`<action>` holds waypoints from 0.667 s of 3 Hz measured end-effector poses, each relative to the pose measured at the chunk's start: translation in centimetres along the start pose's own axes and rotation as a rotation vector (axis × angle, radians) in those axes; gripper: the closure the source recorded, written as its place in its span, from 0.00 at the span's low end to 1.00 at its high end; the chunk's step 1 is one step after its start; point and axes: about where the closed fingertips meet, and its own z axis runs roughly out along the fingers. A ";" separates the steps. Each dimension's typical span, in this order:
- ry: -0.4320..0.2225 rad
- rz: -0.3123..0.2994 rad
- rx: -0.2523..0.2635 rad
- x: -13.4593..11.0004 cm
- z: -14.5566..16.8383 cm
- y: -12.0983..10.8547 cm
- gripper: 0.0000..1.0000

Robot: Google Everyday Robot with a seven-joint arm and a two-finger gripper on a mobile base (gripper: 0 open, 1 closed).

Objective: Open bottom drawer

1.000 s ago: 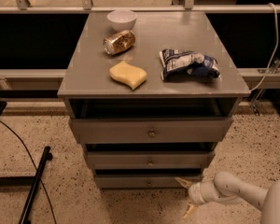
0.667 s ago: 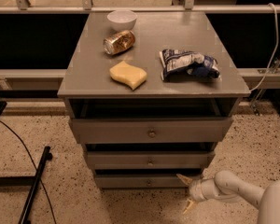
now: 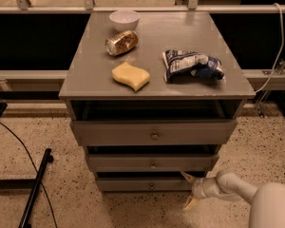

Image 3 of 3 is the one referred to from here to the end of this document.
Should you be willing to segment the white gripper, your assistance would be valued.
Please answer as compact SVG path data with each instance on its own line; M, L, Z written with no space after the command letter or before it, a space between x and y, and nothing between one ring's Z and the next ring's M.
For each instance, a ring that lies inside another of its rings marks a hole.
M192 193L183 205L182 209L188 211L198 204L199 200L206 198L217 198L221 194L221 189L215 178L195 178L194 176L181 171L183 177L188 182L193 182Z

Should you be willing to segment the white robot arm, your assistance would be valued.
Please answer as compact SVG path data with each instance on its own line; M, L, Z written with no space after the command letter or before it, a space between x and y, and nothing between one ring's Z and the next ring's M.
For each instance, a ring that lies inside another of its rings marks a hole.
M237 174L221 170L212 178L181 173L191 184L191 194L183 206L189 210L199 200L245 200L250 205L249 228L285 228L285 184L267 182L256 187Z

